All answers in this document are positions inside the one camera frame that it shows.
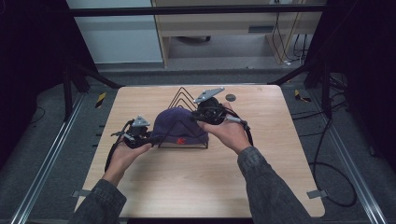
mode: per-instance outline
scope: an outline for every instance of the gray sleeve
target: gray sleeve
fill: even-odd
[[[112,184],[100,179],[69,223],[119,223],[126,198]]]
[[[247,197],[255,224],[312,223],[303,205],[257,148],[243,150],[238,165],[247,181]]]

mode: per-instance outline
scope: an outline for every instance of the metal bracket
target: metal bracket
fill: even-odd
[[[222,91],[224,91],[224,90],[225,90],[224,87],[220,87],[220,88],[214,89],[214,90],[203,91],[203,92],[201,93],[201,95],[199,95],[198,98],[196,98],[196,99],[194,100],[194,102],[195,102],[196,104],[201,103],[201,102],[206,101],[206,100],[209,99],[210,97],[212,97],[212,96],[214,96],[214,95],[216,95],[216,94],[218,94],[219,92],[222,92]]]
[[[146,127],[149,126],[149,122],[146,121],[142,116],[137,116],[137,118],[134,120],[134,123],[132,123],[132,127]]]
[[[123,136],[128,138],[130,141],[134,141],[134,138],[131,135],[127,134],[127,133],[125,133]]]
[[[72,196],[73,198],[78,198],[78,197],[87,197],[89,194],[91,193],[90,190],[87,189],[81,189],[81,190],[73,190],[72,194],[70,194],[70,196]]]
[[[329,196],[329,194],[327,193],[327,191],[325,189],[321,190],[321,191],[319,191],[318,189],[312,190],[312,191],[307,192],[306,194],[308,195],[309,199],[314,199],[314,198],[318,198],[318,197],[326,198],[327,196]]]

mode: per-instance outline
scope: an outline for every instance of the person's left hand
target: person's left hand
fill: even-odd
[[[126,169],[131,166],[132,162],[141,154],[147,152],[151,148],[151,144],[145,144],[142,147],[129,148],[121,138],[116,150],[114,150],[111,162],[107,171],[103,175],[103,179],[117,186],[123,177]]]

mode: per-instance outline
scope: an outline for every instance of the person's right hand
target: person's right hand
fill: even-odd
[[[229,103],[222,104],[229,109]],[[214,134],[226,147],[232,149],[236,154],[242,152],[247,147],[251,147],[244,128],[240,123],[225,119],[219,125],[211,125],[202,121],[198,121],[198,125],[206,132]]]

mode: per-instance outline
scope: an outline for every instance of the purple cap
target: purple cap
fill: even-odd
[[[173,107],[161,112],[154,121],[151,136],[163,136],[166,143],[179,145],[205,144],[209,140],[207,132],[190,119],[191,111]]]

